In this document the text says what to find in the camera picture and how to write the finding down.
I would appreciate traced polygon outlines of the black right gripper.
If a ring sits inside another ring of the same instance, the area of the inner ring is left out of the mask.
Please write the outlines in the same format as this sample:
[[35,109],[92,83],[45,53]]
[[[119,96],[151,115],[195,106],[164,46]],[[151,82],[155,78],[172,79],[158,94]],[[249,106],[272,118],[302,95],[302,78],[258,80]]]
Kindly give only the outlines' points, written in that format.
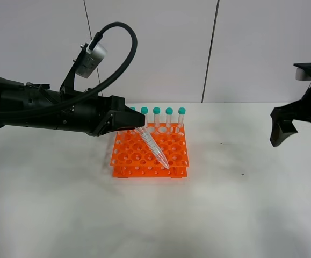
[[[303,69],[311,77],[311,62],[295,63],[294,67]],[[270,117],[272,119],[270,143],[273,147],[278,147],[289,136],[298,133],[293,125],[294,120],[311,123],[311,85],[300,100],[275,107]]]

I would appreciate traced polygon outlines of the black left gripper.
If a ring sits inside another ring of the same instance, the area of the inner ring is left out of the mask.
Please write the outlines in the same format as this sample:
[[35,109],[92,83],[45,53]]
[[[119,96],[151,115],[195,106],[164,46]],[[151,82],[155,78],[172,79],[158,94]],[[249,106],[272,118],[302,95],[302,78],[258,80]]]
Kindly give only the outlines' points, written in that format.
[[90,135],[98,137],[110,132],[132,130],[145,126],[145,115],[125,106],[118,96],[98,97],[98,105],[91,119]]

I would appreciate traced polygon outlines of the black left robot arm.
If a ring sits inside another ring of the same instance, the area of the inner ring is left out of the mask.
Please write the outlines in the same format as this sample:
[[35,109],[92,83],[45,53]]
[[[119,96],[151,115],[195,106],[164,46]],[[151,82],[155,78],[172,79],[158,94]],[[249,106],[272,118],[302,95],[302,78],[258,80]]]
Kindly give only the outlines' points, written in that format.
[[143,114],[122,97],[102,97],[48,84],[23,84],[0,77],[0,128],[5,125],[81,132],[98,137],[145,125]]

